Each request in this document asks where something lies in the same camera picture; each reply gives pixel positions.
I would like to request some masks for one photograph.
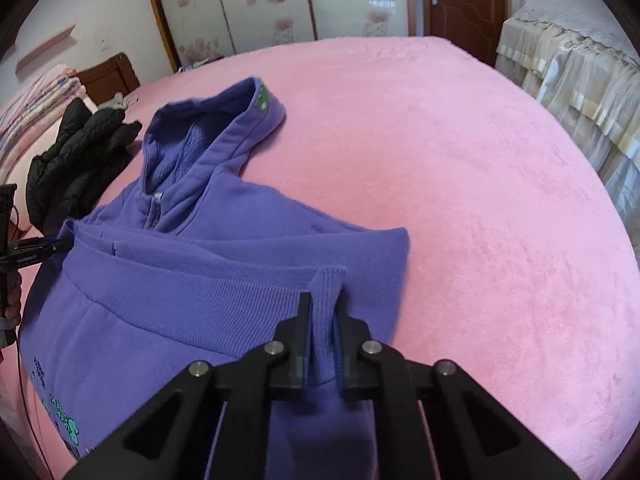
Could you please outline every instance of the wooden headboard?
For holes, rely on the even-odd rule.
[[[113,99],[116,92],[127,95],[140,86],[129,58],[122,52],[92,68],[78,72],[86,94],[99,105]]]

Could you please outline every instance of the metal screw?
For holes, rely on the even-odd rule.
[[[362,349],[369,355],[382,352],[382,345],[378,341],[365,341],[362,343]]]
[[[189,373],[193,376],[200,377],[209,371],[209,365],[204,361],[194,361],[189,365]]]
[[[264,351],[269,355],[277,355],[284,351],[284,345],[280,341],[269,341],[264,346]]]
[[[457,369],[458,367],[455,362],[449,361],[448,359],[443,359],[436,363],[436,371],[441,375],[453,375]]]

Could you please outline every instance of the black puffer jacket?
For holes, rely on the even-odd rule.
[[[127,167],[142,125],[123,124],[124,110],[91,114],[82,99],[66,107],[56,143],[34,157],[26,202],[29,219],[44,235],[55,235],[66,217],[82,218],[107,186]]]

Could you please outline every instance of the pink bed sheet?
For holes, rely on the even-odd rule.
[[[393,344],[413,360],[456,360],[582,479],[601,478],[640,420],[640,275],[602,184],[556,120],[436,38],[235,56],[139,88],[127,118],[147,126],[166,102],[249,75],[287,119],[244,178],[349,222],[407,227]],[[101,203],[141,164],[138,154]],[[15,348],[0,373],[18,406]],[[72,459],[30,388],[28,405],[60,478]]]

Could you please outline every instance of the electrical cord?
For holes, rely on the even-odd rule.
[[[15,239],[20,235],[20,231],[18,230],[18,225],[20,225],[20,212],[18,211],[18,208],[14,205],[14,207],[12,208],[15,211],[15,215],[17,217],[16,219],[16,229],[14,231],[14,235],[12,236],[11,241],[15,241]],[[40,451],[40,456],[42,457],[42,460],[44,462],[44,465],[47,467],[47,471],[49,471],[49,474],[51,475],[51,478],[53,479],[53,471],[51,470],[51,467],[49,466],[49,462],[47,462],[47,457],[44,455],[44,452],[42,450],[42,446],[40,445],[40,441],[38,440],[38,437],[36,436],[36,432],[33,429],[33,424],[31,423],[31,417],[29,416],[29,410],[27,409],[27,399],[26,396],[24,395],[24,385],[22,384],[22,372],[20,370],[20,340],[18,338],[15,339],[15,354],[16,354],[16,361],[17,361],[17,371],[18,371],[18,382],[20,383],[20,396],[22,397],[22,407],[24,408],[24,415],[27,417],[27,422],[29,423],[29,428],[31,430],[31,434],[33,435],[34,440],[36,441],[36,445],[38,446],[38,450]]]
[[[20,228],[18,227],[20,225],[20,213],[18,212],[18,208],[14,205],[12,207],[12,209],[15,211],[15,230],[14,230],[14,235],[11,237],[11,241],[15,242],[15,239],[20,236]]]
[[[36,444],[38,446],[38,450],[40,451],[40,456],[42,457],[42,460],[44,461],[44,465],[47,466],[47,470],[49,471],[49,474],[51,475],[51,478],[55,478],[55,476],[53,476],[53,471],[51,470],[50,466],[49,466],[49,462],[47,462],[47,457],[45,456],[43,450],[42,450],[42,446],[40,445],[40,441],[38,440],[38,437],[36,436],[36,432],[33,429],[33,424],[31,423],[31,417],[29,416],[29,410],[27,409],[27,399],[26,396],[24,395],[24,386],[22,385],[22,373],[20,371],[20,343],[19,343],[19,339],[16,338],[15,340],[15,345],[16,345],[16,355],[17,355],[17,362],[18,362],[18,382],[20,383],[20,394],[22,396],[22,406],[24,408],[24,414],[27,416],[27,422],[29,423],[29,428],[31,429],[31,434],[33,435],[33,438],[36,441]]]

